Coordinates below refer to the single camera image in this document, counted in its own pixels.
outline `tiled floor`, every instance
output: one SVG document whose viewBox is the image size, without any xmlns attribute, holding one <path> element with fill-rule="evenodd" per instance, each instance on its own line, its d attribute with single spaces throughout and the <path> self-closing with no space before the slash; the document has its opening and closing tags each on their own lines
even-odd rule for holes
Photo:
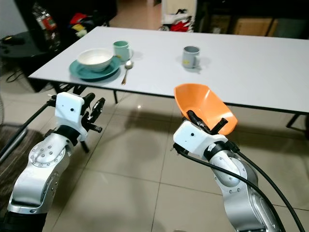
<svg viewBox="0 0 309 232">
<path fill-rule="evenodd" d="M 139 9 L 159 14 L 158 6 L 150 7 L 141 0 L 121 3 L 113 26 L 156 29 L 154 24 L 141 22 L 148 13 Z M 47 94 L 54 93 L 32 93 L 25 79 L 10 84 L 4 80 L 1 77 L 0 94 L 6 122 L 25 122 L 49 99 Z M 89 154 L 79 145 L 75 149 L 47 216 L 45 232 L 233 231 L 212 171 L 170 151 L 172 135 L 181 121 L 174 100 L 118 93 L 120 102 L 115 105 L 111 91 L 88 88 L 84 93 L 88 92 L 107 100 L 97 120 L 104 131 L 90 132 Z M 285 128 L 290 114 L 231 110 L 239 125 L 228 138 L 278 184 L 309 231 L 308 141 L 301 132 Z M 48 109 L 30 128 L 44 133 L 55 122 L 53 109 Z M 303 122 L 300 118 L 295 127 L 303 129 Z M 259 180 L 286 230 L 297 231 L 283 202 L 263 178 Z"/>
</svg>

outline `gray mug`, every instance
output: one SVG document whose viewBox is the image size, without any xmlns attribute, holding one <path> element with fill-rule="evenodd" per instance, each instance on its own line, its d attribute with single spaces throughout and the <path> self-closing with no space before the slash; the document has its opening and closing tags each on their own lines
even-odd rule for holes
<svg viewBox="0 0 309 232">
<path fill-rule="evenodd" d="M 183 66 L 185 68 L 196 68 L 199 66 L 199 48 L 187 46 L 183 49 Z"/>
</svg>

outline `metal spoon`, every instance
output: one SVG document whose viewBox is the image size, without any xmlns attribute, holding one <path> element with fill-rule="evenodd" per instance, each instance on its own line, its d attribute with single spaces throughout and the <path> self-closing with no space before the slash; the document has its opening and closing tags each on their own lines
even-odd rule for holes
<svg viewBox="0 0 309 232">
<path fill-rule="evenodd" d="M 127 74 L 127 71 L 128 71 L 129 69 L 132 69 L 132 68 L 133 68 L 133 61 L 128 60 L 128 61 L 126 62 L 126 64 L 125 64 L 126 74 Z M 121 82 L 122 85 L 125 85 L 125 84 L 126 84 L 126 74 L 125 74 L 124 79 L 123 79 L 122 82 Z"/>
</svg>

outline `orange scoop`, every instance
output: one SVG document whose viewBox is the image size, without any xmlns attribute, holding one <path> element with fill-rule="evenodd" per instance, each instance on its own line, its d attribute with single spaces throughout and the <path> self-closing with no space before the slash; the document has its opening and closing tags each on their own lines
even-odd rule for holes
<svg viewBox="0 0 309 232">
<path fill-rule="evenodd" d="M 228 123 L 219 130 L 219 134 L 227 135 L 235 128 L 237 118 L 208 86 L 182 84 L 174 88 L 174 95 L 179 109 L 187 119 L 187 111 L 192 110 L 210 129 L 224 117 Z"/>
</svg>

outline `white bowl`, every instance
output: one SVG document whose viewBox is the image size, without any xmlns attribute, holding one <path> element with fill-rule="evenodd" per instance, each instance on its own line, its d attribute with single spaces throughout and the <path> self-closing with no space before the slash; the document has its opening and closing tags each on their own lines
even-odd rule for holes
<svg viewBox="0 0 309 232">
<path fill-rule="evenodd" d="M 96 48 L 82 52 L 77 61 L 91 71 L 100 72 L 109 66 L 112 57 L 111 51 L 105 48 Z"/>
</svg>

